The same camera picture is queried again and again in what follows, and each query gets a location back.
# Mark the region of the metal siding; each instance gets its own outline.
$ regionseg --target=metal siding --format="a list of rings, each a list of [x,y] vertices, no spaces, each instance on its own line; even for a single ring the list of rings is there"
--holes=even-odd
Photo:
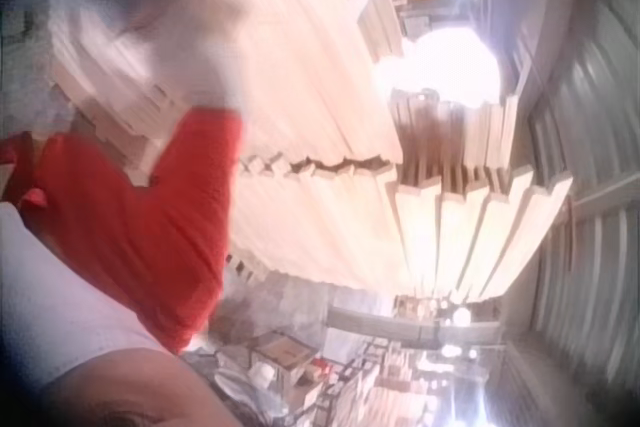
[[[639,6],[576,2],[559,60],[529,117],[544,179],[564,158],[575,198],[640,169]],[[569,219],[544,242],[534,329],[592,391],[604,385],[609,393],[640,395],[637,205],[571,228]]]

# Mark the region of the light fixture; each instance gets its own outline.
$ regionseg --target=light fixture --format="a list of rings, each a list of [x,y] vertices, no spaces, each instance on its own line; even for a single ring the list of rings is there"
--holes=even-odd
[[[462,354],[462,348],[458,347],[457,345],[446,344],[442,347],[440,353],[443,355],[443,357],[446,357],[448,359],[459,357],[460,354]]]
[[[421,94],[434,91],[442,102],[478,109],[500,101],[500,68],[495,55],[468,27],[426,33],[403,57],[384,57],[374,68],[376,89],[385,101],[394,89]]]
[[[453,325],[468,327],[471,325],[471,311],[466,307],[459,307],[453,313]]]

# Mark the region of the wooden board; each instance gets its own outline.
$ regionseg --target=wooden board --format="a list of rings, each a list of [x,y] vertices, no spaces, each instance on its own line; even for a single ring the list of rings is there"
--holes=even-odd
[[[489,140],[487,141],[486,165],[497,169],[502,162],[502,125],[504,120],[504,108],[501,105],[492,105],[489,108]]]
[[[13,174],[14,168],[15,166],[13,164],[0,165],[0,197],[2,197],[4,193],[4,189],[11,178],[11,174]]]
[[[482,207],[488,195],[489,186],[486,182],[474,182],[467,187],[462,220],[459,223],[458,231],[455,232],[453,236],[455,243],[452,244],[452,251],[447,255],[449,258],[447,267],[449,273],[447,275],[447,283],[443,289],[446,293],[450,293],[451,299],[454,301],[459,298],[457,286],[462,281],[464,267],[471,254],[476,236],[478,235],[480,214],[482,213]]]
[[[283,156],[239,164],[233,245],[269,269],[315,282],[456,303],[504,293],[571,183],[564,174],[552,195],[530,188],[529,167],[514,172],[508,196],[490,192],[486,179],[462,196],[443,193],[441,177],[400,185],[393,165],[297,169]]]
[[[436,197],[442,191],[439,177],[421,187],[401,185],[395,199],[400,231],[418,297],[431,296],[436,283],[438,232]]]
[[[402,32],[393,0],[369,0],[358,19],[358,27],[373,62],[403,55]]]
[[[519,218],[497,269],[482,294],[483,299],[503,295],[540,246],[566,198],[573,178],[563,173],[553,179],[551,191],[530,187]]]
[[[514,172],[509,196],[490,194],[485,200],[480,231],[469,257],[458,293],[470,301],[478,299],[507,241],[525,190],[533,180],[530,167]]]
[[[437,298],[449,295],[457,282],[453,278],[460,272],[460,247],[458,235],[465,228],[466,204],[463,195],[444,192],[439,197],[440,229],[438,232],[438,268],[434,296]]]
[[[347,0],[228,1],[242,5],[242,21],[238,23],[238,16],[233,23],[217,18],[210,32],[202,30],[207,41],[229,45],[233,63],[240,65],[234,82],[242,86],[238,90],[247,111],[244,156],[268,159],[282,153],[291,162],[310,157],[336,165],[345,157],[365,160],[381,155],[402,162],[391,115],[374,88],[372,61]],[[166,15],[175,17],[181,29],[197,30],[192,14],[195,18],[206,9],[199,3],[200,10],[185,14],[182,8],[168,8]],[[52,22],[52,43],[60,62],[131,135],[166,140],[183,112],[172,102],[175,92],[153,78],[154,66],[132,61],[144,63],[148,46],[123,39],[109,50],[93,32],[72,36],[67,17],[59,15]],[[109,59],[110,67],[105,63]],[[134,63],[136,69],[147,68],[150,78],[135,77],[133,68],[126,75],[113,72],[118,70],[114,66]],[[224,67],[231,69],[232,62],[228,64]],[[80,106],[83,95],[77,89],[63,90]],[[103,97],[113,100],[112,105],[102,102]],[[132,99],[135,109],[129,108]]]

